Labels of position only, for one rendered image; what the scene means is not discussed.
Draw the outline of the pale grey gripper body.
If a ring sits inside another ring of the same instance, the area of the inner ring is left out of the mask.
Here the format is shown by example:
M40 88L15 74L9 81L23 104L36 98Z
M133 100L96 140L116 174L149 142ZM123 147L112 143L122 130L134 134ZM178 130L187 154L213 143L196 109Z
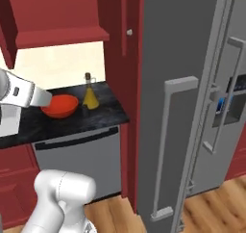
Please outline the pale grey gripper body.
M46 107L50 105L52 93L35 87L30 105L35 107Z

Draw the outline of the orange mixing bowl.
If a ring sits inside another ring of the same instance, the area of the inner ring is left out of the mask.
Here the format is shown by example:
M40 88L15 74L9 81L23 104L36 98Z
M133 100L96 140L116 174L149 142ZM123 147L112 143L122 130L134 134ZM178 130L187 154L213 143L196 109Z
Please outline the orange mixing bowl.
M78 108L79 100L71 94L53 95L49 106L40 109L51 118L71 116Z

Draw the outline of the yellow oil bottle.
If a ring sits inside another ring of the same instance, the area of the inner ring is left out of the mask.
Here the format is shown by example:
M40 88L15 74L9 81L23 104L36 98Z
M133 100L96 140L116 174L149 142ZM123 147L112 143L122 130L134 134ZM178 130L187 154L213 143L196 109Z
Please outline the yellow oil bottle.
M83 104L87 106L89 110L94 110L99 107L99 101L91 85L91 81L95 79L91 77L89 72L85 73L85 79L86 79L86 94L83 100Z

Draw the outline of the tall red cabinet door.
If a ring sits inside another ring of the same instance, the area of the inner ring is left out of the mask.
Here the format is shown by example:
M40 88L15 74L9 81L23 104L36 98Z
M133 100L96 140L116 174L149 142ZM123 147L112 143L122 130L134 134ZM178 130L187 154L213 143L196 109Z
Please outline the tall red cabinet door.
M122 195L135 208L143 0L98 0L98 6L100 26L110 34L104 43L106 81L130 119L120 129ZM131 36L126 34L128 29L133 30Z

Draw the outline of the red base cabinet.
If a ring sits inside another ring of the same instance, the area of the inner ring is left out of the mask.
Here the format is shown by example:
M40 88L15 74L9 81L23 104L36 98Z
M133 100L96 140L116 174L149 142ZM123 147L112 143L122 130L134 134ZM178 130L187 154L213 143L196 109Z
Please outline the red base cabinet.
M39 173L30 144L0 149L0 215L4 229L24 224L37 202L34 180Z

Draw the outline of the dark grey fridge door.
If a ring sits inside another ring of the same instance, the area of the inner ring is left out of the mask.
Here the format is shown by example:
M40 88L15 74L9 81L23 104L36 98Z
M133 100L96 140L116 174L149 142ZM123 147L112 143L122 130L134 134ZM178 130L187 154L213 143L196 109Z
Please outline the dark grey fridge door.
M147 233L175 233L203 108L225 0L144 0L136 208ZM173 215L151 221L160 151L164 82L195 76L198 87L173 93L158 209Z

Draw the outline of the red cabinet beside fridge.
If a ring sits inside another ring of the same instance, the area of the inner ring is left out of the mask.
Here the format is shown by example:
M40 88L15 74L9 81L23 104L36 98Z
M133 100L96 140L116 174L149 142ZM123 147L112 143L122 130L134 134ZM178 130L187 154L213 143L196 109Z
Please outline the red cabinet beside fridge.
M239 141L237 143L232 161L230 163L226 180L246 174L246 123L244 124Z

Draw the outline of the grey fridge door with dispenser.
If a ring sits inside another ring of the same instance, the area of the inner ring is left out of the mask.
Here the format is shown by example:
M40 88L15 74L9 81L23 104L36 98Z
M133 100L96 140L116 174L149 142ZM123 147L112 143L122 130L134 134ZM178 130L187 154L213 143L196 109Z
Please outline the grey fridge door with dispenser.
M228 38L246 40L246 0L226 0L220 33L209 75L208 89L203 105L192 167L189 172L187 194L193 196L219 187L227 174L234 150L246 121L246 56L238 74L234 93L217 145L210 154L203 142L213 144L224 110L225 96L229 91L239 49L228 44Z

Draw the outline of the grey dishwasher front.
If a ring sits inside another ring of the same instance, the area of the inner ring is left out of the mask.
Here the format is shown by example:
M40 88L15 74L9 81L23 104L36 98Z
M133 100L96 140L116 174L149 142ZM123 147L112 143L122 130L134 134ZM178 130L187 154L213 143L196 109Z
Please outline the grey dishwasher front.
M97 129L42 142L53 143L79 139L108 131L110 128ZM68 147L37 151L35 149L36 143L38 142L33 144L33 148L40 169L59 169L92 177L96 182L95 199L121 192L119 128L115 135Z

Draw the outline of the red wall cabinet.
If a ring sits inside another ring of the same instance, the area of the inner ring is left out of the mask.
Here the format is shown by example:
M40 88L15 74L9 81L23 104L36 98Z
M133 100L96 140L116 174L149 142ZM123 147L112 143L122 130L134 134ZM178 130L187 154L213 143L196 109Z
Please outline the red wall cabinet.
M0 49L13 69L19 49L102 41L98 0L0 0Z

